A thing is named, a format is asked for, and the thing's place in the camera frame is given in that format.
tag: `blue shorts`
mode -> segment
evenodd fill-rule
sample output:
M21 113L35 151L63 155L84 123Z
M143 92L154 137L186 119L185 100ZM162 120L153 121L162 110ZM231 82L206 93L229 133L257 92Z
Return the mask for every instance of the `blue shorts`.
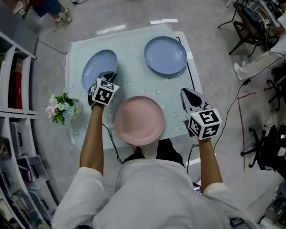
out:
M57 15L61 10L61 4L58 0L44 0L39 5L33 6L33 9L39 17L43 17L46 13Z

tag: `person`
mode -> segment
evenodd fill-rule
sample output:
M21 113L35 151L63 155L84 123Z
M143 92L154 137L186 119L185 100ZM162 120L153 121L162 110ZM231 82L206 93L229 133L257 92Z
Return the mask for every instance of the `person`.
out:
M53 31L57 31L66 23L72 21L72 14L69 9L62 6L58 0L22 0L23 9L27 12L29 7L33 7L39 17L43 17L48 13L54 20L55 26ZM65 20L59 16L59 13L65 15Z
M182 157L169 139L159 141L156 159L142 149L124 160L115 194L103 178L102 114L96 104L80 155L80 169L56 209L53 229L256 229L250 215L222 181L210 139L199 141L201 189L193 190Z
M238 63L234 63L233 69L239 80L243 80L252 77L263 69L272 69L280 66L284 60L286 60L286 3L280 3L280 9L283 15L278 18L281 26L267 26L266 30L272 31L280 38L277 44L271 48L269 51L259 55L251 63L242 62L240 66Z

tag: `pink plate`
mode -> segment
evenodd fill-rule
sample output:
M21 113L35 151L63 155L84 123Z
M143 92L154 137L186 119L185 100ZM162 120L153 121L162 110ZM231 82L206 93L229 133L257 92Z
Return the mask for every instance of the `pink plate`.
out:
M161 135L164 115L153 99L135 96L121 103L114 123L120 138L127 143L141 146L152 143Z

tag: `floor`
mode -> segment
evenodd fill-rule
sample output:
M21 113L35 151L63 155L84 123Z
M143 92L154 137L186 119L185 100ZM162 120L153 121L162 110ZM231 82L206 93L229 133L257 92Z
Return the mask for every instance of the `floor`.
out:
M72 23L53 33L53 22L46 16L39 39L61 52L67 52L69 42L96 37L98 31L109 27L125 25L124 30L133 30L150 26L150 21L178 19L178 22L169 25L175 31L185 33L203 93L225 120L227 109L242 84L235 76L232 65L242 60L250 61L247 55L252 49L243 45L233 55L228 55L239 40L232 24L217 28L233 15L232 7L225 7L228 0L89 0L76 7L72 7L69 0L60 1L72 11ZM261 50L256 50L252 58L259 53ZM31 104L38 113L34 122L36 146L47 168L53 194L57 201L61 201L79 168L80 150L71 143L67 126L49 122L44 107L51 94L59 95L64 89L64 55L40 42L37 43L36 55L31 81ZM260 131L271 113L272 106L267 100L273 92L263 91L268 87L266 79L269 77L269 72L261 73L241 89L239 97L253 92L259 93L260 97L248 97L234 103L215 150L224 182L256 219L269 204L281 177L275 172L261 171L257 165L249 169L247 166L252 156L246 157L244 169L244 160L239 155L244 147L240 109L245 147L250 148L253 140L247 128L254 125ZM186 162L190 148L197 140L185 135L172 139L172 143ZM147 157L155 157L156 146L157 144L151 144L144 148ZM118 151L124 159L131 154L132 148L122 147ZM198 157L199 150L196 148L191 160ZM114 187L120 163L116 160L113 149L105 151L104 159L104 177L108 186ZM200 164L190 166L189 174L193 181L197 181L200 177Z

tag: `flower vase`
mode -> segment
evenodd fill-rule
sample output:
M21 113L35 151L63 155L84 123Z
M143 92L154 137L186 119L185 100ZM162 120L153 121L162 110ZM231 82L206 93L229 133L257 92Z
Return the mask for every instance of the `flower vase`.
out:
M70 117L71 120L75 119L82 112L82 103L78 99L75 99L74 100L74 107L76 108L76 111L75 111L74 115L72 117Z

